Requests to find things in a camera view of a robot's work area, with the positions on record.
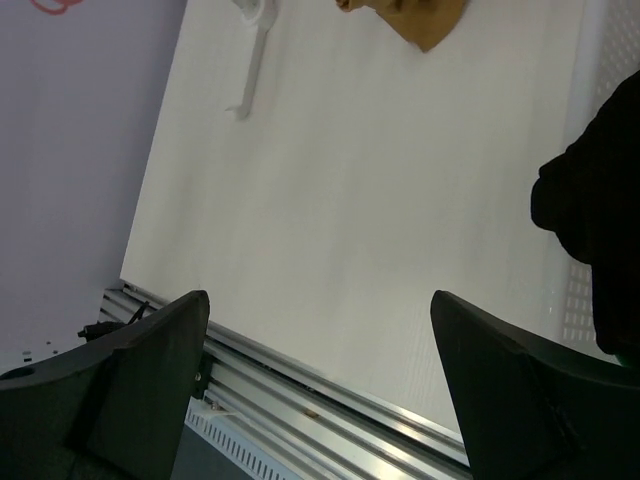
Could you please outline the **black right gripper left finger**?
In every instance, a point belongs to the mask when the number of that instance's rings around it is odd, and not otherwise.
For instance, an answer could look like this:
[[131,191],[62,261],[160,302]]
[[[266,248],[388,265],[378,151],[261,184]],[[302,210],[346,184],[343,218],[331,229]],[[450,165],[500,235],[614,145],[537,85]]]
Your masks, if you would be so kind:
[[167,479],[195,390],[209,297],[1,376],[4,479]]

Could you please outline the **pink hanger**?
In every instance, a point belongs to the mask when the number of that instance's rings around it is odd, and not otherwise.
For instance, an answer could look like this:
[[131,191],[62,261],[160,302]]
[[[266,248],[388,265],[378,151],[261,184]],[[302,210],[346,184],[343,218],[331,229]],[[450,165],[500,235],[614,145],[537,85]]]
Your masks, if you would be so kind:
[[70,8],[81,4],[83,0],[31,0],[30,3],[40,12],[51,16],[63,15]]

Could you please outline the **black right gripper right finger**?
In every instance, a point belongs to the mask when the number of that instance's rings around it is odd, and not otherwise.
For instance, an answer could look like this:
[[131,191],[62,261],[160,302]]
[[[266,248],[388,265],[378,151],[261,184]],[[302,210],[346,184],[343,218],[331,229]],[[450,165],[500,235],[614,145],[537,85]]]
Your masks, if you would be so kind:
[[639,373],[438,290],[430,315],[476,479],[636,479]]

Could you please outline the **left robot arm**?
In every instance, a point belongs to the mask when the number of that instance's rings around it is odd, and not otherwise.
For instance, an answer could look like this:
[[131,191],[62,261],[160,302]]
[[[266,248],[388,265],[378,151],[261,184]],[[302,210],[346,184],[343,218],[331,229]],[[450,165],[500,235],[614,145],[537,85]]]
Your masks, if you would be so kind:
[[77,335],[95,319],[42,318],[1,320],[1,372],[26,366],[85,343]]

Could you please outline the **green tank top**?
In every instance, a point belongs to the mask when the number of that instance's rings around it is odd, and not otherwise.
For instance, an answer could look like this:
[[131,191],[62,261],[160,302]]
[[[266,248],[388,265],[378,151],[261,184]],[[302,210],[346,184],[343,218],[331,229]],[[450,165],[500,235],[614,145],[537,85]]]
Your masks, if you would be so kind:
[[615,358],[625,368],[640,369],[640,356],[637,354],[615,354]]

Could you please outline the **brown tank top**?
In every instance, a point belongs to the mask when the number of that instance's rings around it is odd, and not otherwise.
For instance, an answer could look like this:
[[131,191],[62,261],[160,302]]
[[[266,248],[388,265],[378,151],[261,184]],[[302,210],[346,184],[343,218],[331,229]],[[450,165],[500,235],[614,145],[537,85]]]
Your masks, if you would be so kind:
[[343,12],[368,8],[403,40],[426,53],[456,27],[467,6],[465,0],[345,0]]

